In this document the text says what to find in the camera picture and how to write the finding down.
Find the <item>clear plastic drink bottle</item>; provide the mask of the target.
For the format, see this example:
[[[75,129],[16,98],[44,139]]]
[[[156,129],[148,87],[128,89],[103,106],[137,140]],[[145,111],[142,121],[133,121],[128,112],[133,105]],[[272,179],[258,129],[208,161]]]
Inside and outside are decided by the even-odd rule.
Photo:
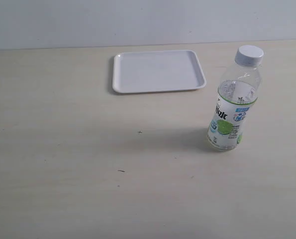
[[[207,132],[213,147],[229,151],[239,145],[245,121],[258,98],[261,82],[258,66],[235,63],[226,69],[217,88],[215,113]]]

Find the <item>white bottle cap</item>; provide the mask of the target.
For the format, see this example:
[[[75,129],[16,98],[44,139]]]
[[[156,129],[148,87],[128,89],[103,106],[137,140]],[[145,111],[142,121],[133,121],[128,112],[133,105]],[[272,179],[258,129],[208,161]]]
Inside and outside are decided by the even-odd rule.
[[[244,67],[257,67],[264,57],[264,51],[254,45],[242,45],[235,55],[235,63]]]

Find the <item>white plastic tray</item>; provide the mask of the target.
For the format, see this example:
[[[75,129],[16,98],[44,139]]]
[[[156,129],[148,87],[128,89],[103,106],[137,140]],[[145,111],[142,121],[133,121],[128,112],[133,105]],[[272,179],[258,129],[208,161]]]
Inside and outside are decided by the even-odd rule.
[[[119,94],[192,91],[206,86],[191,50],[123,52],[113,61],[112,88]]]

